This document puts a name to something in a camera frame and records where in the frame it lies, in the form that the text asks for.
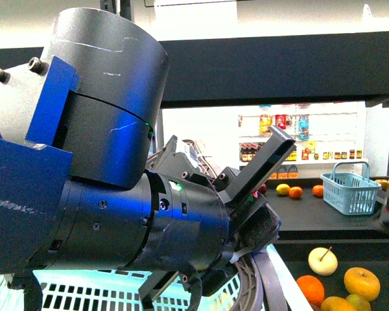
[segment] orange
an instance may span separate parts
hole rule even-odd
[[[376,275],[360,267],[350,268],[344,274],[344,286],[349,293],[359,294],[367,301],[375,300],[381,291],[381,283]]]
[[[347,300],[331,296],[323,301],[322,311],[357,311],[357,309]]]
[[[321,185],[314,186],[312,188],[312,193],[314,194],[315,197],[317,198],[323,198],[324,195],[324,187]]]
[[[291,187],[289,195],[293,199],[299,199],[303,196],[303,189],[301,189],[301,187]]]
[[[324,286],[316,277],[304,275],[298,278],[297,284],[310,304],[317,307],[322,305]]]

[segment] product package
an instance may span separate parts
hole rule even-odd
[[[300,115],[300,120],[298,121],[300,126],[299,136],[302,141],[306,141],[310,138],[309,135],[309,115]]]
[[[275,125],[285,130],[287,128],[287,115],[276,115]]]
[[[286,161],[297,161],[297,150],[291,152],[291,154],[287,157]]]
[[[270,115],[260,115],[259,116],[259,134],[271,134],[269,126],[272,125],[272,117]]]
[[[307,141],[306,149],[309,150],[310,154],[316,153],[316,145],[317,145],[317,142],[315,142],[315,141]]]

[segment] yellow apple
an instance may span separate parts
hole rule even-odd
[[[331,248],[314,248],[309,254],[309,265],[312,271],[326,277],[336,271],[338,261]]]
[[[381,282],[377,276],[364,268],[350,268],[344,274],[344,286],[350,294],[358,294],[367,301],[372,301],[381,292]]]
[[[357,311],[371,311],[369,301],[360,295],[350,294],[346,297],[346,300],[349,301]]]

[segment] blue basket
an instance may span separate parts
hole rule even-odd
[[[43,289],[42,311],[142,311],[138,289],[151,274],[146,271],[34,271]],[[211,297],[203,297],[199,310],[229,311],[239,293],[238,276]],[[154,301],[155,311],[186,311],[190,294],[177,278]],[[22,311],[23,291],[9,290],[0,275],[0,311]]]
[[[381,185],[370,180],[370,167],[365,164],[363,175],[354,173],[336,173],[337,163],[331,174],[322,174],[324,201],[344,215],[369,215],[375,209],[377,191]]]

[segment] white wall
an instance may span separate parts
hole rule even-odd
[[[99,5],[99,0],[0,0],[0,49],[43,47],[59,12]]]
[[[172,2],[157,0],[157,3]],[[364,5],[370,6],[371,15]],[[255,0],[156,6],[132,0],[134,22],[157,40],[389,30],[389,0]]]
[[[389,108],[378,105],[366,112],[364,157],[370,162],[371,176],[386,176],[389,158]]]

